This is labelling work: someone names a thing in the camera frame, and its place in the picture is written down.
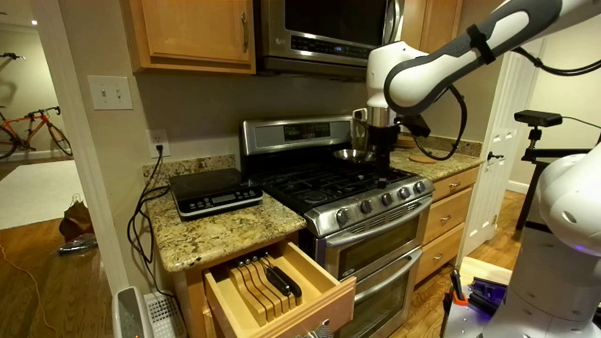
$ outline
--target over-the-range microwave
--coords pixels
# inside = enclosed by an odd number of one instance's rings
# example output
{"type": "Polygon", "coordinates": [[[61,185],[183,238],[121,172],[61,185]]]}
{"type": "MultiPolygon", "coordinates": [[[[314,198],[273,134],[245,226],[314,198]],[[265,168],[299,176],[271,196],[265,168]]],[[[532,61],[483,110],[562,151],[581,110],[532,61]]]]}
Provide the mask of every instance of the over-the-range microwave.
{"type": "Polygon", "coordinates": [[[399,39],[404,0],[256,0],[260,72],[363,80],[372,48],[399,39]]]}

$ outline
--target white robot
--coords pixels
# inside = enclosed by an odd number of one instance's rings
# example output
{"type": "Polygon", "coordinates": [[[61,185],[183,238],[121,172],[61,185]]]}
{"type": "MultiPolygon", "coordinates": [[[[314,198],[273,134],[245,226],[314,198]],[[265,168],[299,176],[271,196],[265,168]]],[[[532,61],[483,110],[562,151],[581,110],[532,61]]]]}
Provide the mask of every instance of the white robot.
{"type": "MultiPolygon", "coordinates": [[[[391,114],[419,116],[476,67],[598,12],[601,0],[511,0],[432,54],[406,42],[376,48],[369,59],[370,131],[395,127],[391,114]]],[[[543,228],[523,230],[506,300],[483,335],[601,338],[592,322],[601,300],[601,146],[543,170],[530,219],[543,228]]]]}

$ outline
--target wooden cabinet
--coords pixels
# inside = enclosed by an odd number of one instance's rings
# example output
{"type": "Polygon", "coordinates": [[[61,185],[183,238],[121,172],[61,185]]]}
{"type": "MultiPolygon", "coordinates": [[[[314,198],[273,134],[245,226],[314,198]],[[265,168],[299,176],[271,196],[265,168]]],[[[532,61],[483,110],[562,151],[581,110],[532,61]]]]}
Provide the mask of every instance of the wooden cabinet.
{"type": "Polygon", "coordinates": [[[478,166],[472,166],[434,181],[434,202],[427,219],[417,281],[457,257],[476,176],[478,166]]]}
{"type": "Polygon", "coordinates": [[[252,0],[128,0],[136,69],[256,72],[252,0]]]}
{"type": "Polygon", "coordinates": [[[457,35],[463,0],[406,0],[402,41],[432,52],[457,35]]]}
{"type": "Polygon", "coordinates": [[[186,281],[181,279],[177,288],[190,335],[309,335],[320,324],[339,330],[352,320],[355,277],[339,281],[293,241],[269,245],[267,251],[273,264],[301,285],[303,298],[286,311],[280,309],[282,313],[271,309],[265,320],[258,317],[230,272],[237,266],[237,258],[203,270],[186,270],[183,273],[186,281]]]}

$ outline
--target stainless steel stove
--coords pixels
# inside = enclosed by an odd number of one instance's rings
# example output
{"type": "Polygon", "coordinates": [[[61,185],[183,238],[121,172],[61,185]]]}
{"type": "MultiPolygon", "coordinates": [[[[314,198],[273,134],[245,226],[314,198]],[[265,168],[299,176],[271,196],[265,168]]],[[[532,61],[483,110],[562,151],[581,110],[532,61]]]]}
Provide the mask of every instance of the stainless steel stove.
{"type": "Polygon", "coordinates": [[[339,159],[350,131],[352,116],[243,121],[243,172],[307,217],[307,253],[357,275],[355,318],[339,335],[389,333],[408,313],[432,181],[339,159]]]}

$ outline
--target stove knob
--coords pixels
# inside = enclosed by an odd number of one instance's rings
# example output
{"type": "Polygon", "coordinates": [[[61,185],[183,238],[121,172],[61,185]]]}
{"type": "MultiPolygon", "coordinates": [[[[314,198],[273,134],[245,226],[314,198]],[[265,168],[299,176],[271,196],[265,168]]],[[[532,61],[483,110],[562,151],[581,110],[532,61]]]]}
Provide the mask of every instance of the stove knob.
{"type": "Polygon", "coordinates": [[[397,193],[399,198],[410,198],[412,196],[412,189],[410,187],[401,187],[397,193]]]}
{"type": "Polygon", "coordinates": [[[389,206],[389,204],[393,202],[391,193],[384,193],[380,198],[382,198],[382,204],[384,204],[384,206],[389,206]]]}
{"type": "Polygon", "coordinates": [[[363,200],[363,202],[359,204],[359,210],[361,210],[363,213],[370,213],[370,211],[372,211],[372,202],[370,202],[370,200],[363,200]]]}
{"type": "Polygon", "coordinates": [[[414,191],[416,191],[416,193],[427,191],[427,183],[425,183],[425,181],[417,181],[417,183],[414,185],[414,191]]]}
{"type": "Polygon", "coordinates": [[[339,221],[340,225],[346,225],[346,221],[350,221],[350,213],[348,213],[344,208],[340,208],[340,210],[337,211],[337,221],[339,221]]]}

